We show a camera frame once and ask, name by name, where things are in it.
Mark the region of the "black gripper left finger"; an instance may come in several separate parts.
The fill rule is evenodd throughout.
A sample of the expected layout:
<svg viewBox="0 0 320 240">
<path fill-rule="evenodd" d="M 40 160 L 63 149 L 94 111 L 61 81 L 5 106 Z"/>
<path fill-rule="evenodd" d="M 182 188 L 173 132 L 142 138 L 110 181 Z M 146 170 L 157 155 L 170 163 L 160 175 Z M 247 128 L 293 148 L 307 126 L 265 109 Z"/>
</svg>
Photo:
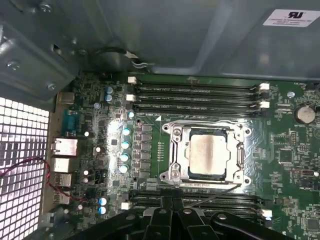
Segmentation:
<svg viewBox="0 0 320 240">
<path fill-rule="evenodd" d="M 69 236 L 68 240 L 169 240 L 173 218 L 173 190 L 160 191 L 160 207 L 140 217 L 134 209 Z"/>
</svg>

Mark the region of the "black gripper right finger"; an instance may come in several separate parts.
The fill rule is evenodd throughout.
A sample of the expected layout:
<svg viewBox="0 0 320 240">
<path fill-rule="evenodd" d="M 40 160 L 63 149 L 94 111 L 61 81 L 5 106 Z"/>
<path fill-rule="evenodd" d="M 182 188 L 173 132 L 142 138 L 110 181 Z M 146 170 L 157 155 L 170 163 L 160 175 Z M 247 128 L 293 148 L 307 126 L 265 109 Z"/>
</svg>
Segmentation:
<svg viewBox="0 0 320 240">
<path fill-rule="evenodd" d="M 173 191 L 173 209 L 185 240 L 286 240 L 267 225 L 256 196 L 216 193 L 212 196 Z"/>
</svg>

